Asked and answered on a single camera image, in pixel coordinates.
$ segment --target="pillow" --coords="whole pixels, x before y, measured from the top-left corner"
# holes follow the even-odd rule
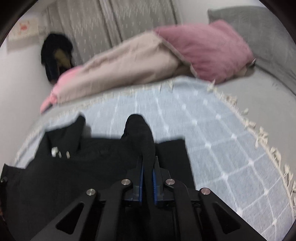
[[[208,10],[210,22],[223,19],[247,42],[256,65],[296,94],[296,44],[279,19],[265,7]]]
[[[154,31],[203,80],[221,83],[254,60],[243,38],[222,20],[212,24],[164,26]]]

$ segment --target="curtain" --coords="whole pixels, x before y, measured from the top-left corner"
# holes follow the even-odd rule
[[[48,32],[73,43],[76,65],[146,30],[180,23],[174,0],[57,0],[43,15]]]

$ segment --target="triangular cutout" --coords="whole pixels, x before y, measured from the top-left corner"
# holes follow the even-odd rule
[[[71,210],[57,225],[56,228],[67,234],[72,234],[75,230],[78,219],[83,210],[84,203],[79,203],[74,209]]]
[[[235,219],[233,219],[218,203],[213,203],[213,208],[223,233],[229,234],[240,228],[240,224]]]

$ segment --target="gray cushion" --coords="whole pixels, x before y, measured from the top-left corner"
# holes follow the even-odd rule
[[[279,19],[265,7],[208,10],[210,22],[223,19],[245,39],[256,65],[296,94],[296,45]]]

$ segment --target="folded black fabric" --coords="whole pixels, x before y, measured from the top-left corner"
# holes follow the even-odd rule
[[[175,240],[171,212],[154,206],[152,170],[158,155],[161,167],[194,188],[184,140],[155,144],[140,115],[127,119],[121,139],[84,138],[84,125],[79,116],[67,127],[46,132],[26,169],[4,166],[1,177],[8,181],[0,199],[16,241],[33,238],[87,189],[106,189],[124,179],[138,158],[144,163],[147,202],[139,209],[126,208],[123,240]],[[51,153],[54,147],[59,151],[56,157]]]

